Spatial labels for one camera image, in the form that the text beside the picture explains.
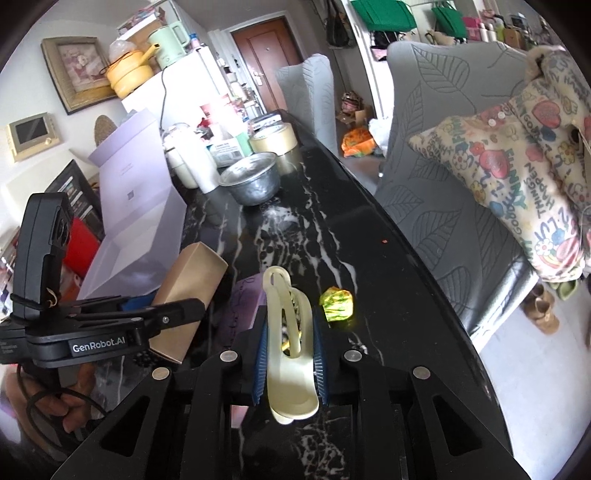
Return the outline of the person's left hand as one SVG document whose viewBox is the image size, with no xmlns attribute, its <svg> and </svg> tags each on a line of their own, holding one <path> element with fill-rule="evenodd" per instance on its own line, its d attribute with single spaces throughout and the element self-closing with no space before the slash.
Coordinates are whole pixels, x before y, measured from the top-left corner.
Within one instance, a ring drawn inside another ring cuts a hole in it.
<svg viewBox="0 0 591 480">
<path fill-rule="evenodd" d="M 19 386 L 19 376 L 16 365 L 2 366 L 4 377 L 1 391 L 5 395 L 10 410 L 14 413 L 21 429 L 34 443 L 49 448 L 49 444 L 35 431 L 26 415 L 27 398 Z M 84 396 L 90 396 L 95 387 L 95 366 L 91 363 L 82 364 L 77 370 L 77 380 L 70 387 Z M 91 405 L 84 399 L 69 394 L 58 397 L 48 395 L 36 403 L 36 407 L 45 416 L 55 416 L 61 419 L 62 428 L 66 433 L 83 427 L 91 417 Z"/>
</svg>

